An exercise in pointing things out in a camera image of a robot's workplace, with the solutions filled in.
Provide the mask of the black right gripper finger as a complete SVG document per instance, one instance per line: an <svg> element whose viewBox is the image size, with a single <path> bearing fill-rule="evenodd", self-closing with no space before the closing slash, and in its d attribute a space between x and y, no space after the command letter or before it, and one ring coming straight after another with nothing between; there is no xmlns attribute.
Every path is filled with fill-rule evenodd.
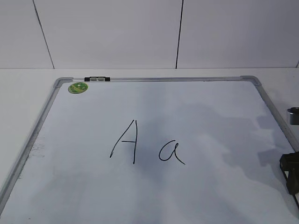
<svg viewBox="0 0 299 224"><path fill-rule="evenodd" d="M286 176L286 187L290 195L299 193L299 153L283 154L279 160L280 168Z"/></svg>

